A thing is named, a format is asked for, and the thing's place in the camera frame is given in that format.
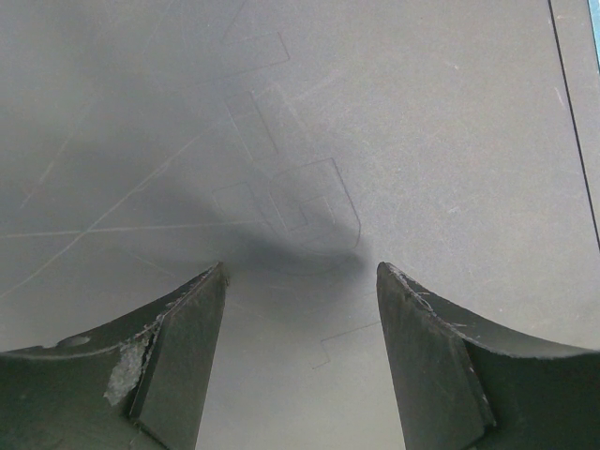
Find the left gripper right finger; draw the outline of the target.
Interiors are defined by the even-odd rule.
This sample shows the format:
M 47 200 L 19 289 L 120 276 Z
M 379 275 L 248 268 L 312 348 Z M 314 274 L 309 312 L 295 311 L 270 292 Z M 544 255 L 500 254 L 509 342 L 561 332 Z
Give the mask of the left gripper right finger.
M 407 448 L 598 447 L 598 352 L 492 322 L 388 262 L 376 288 Z

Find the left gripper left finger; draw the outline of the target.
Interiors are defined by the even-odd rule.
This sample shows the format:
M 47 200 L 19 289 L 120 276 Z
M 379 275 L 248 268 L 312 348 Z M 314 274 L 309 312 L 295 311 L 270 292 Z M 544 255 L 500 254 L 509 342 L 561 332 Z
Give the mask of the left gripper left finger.
M 192 449 L 229 280 L 175 291 L 57 344 L 1 355 L 5 449 Z

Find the black network switch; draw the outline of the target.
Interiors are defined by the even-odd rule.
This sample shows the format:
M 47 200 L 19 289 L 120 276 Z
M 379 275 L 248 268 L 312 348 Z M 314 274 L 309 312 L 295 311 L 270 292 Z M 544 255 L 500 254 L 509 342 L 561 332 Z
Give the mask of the black network switch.
M 1 347 L 52 346 L 216 262 L 201 449 L 400 449 L 389 262 L 599 346 L 566 1 L 5 1 Z

